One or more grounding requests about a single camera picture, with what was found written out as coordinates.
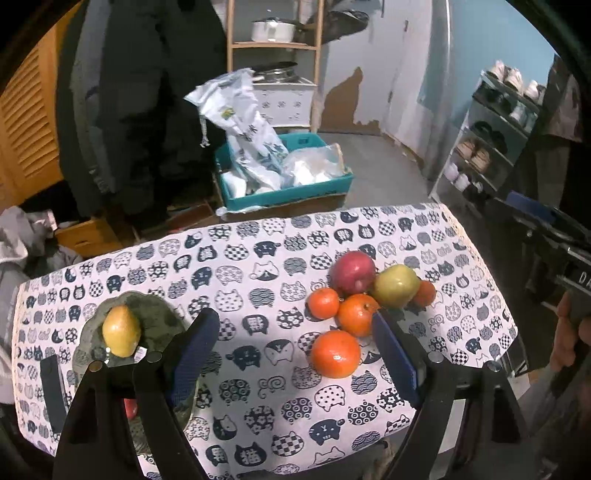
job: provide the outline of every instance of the table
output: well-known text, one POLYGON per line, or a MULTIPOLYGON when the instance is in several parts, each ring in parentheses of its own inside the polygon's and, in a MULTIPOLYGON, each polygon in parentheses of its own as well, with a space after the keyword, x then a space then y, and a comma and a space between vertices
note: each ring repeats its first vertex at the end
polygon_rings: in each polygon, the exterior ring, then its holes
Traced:
MULTIPOLYGON (((480 367, 517 336, 502 295, 465 231, 437 203, 215 225, 96 257, 20 287, 13 367, 21 433, 55 454, 39 360, 56 353, 75 392, 72 354, 96 306, 124 291, 159 295, 188 322, 204 306, 220 313, 219 339, 204 368, 198 413, 185 434, 211 478, 257 469, 294 473, 343 458, 407 426, 400 399, 371 338, 362 363, 340 380, 307 362, 315 338, 335 325, 305 307, 344 252, 359 249, 382 270, 396 262, 433 281, 437 297, 409 307, 402 328, 426 350, 480 367)), ((150 455, 140 464, 158 478, 150 455)))

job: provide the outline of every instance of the teal plastic crate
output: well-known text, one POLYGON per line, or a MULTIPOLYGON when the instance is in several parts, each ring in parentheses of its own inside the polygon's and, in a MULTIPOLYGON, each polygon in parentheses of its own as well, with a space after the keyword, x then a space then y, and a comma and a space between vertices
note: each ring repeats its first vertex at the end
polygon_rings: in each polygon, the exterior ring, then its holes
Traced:
MULTIPOLYGON (((324 147, 326 145, 325 141, 318 135, 311 133, 284 134, 279 135, 279 138, 290 152, 299 148, 324 147)), ((234 199, 230 198, 228 188, 222 181, 220 175, 223 171, 229 170, 232 167, 232 160, 230 159, 230 151, 227 143, 216 150, 216 164, 217 183, 220 187, 223 203, 228 210, 233 212, 254 205, 268 207, 282 205, 284 203, 299 202, 300 200, 323 197, 326 195, 344 194, 349 191, 351 188, 351 182, 355 178, 353 173, 348 169, 348 173, 342 177, 324 181, 322 183, 292 187, 289 189, 277 190, 275 192, 252 194, 234 199)))

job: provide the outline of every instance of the green apple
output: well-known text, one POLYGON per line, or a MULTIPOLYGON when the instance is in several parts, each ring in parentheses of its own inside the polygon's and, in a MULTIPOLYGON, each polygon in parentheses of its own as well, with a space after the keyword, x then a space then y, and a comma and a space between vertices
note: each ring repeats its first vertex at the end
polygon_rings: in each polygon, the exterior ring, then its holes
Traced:
POLYGON ((413 299, 421 286, 417 274, 406 265, 392 265, 375 279, 372 296, 382 307, 401 309, 413 299))

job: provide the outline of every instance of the blue wall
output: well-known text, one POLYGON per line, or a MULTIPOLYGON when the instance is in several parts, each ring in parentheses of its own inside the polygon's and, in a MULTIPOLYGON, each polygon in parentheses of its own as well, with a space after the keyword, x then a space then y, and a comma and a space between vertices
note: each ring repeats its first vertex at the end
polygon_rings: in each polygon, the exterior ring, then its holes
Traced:
MULTIPOLYGON (((450 0, 452 15, 452 62, 454 98, 451 120, 460 127, 472 99, 481 70, 495 60, 520 70, 524 81, 546 84, 554 49, 517 10, 505 0, 450 0)), ((430 62, 423 80, 420 103, 437 108, 435 86, 440 81, 436 45, 431 35, 430 62)))

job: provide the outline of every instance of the white storage box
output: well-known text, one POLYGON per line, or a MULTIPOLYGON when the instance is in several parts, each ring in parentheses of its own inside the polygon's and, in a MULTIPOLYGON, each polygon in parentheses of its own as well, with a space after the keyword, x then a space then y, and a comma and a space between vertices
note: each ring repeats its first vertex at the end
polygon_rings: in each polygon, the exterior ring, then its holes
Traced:
POLYGON ((300 78, 296 83, 253 83, 261 115, 272 127, 309 127, 316 85, 300 78))

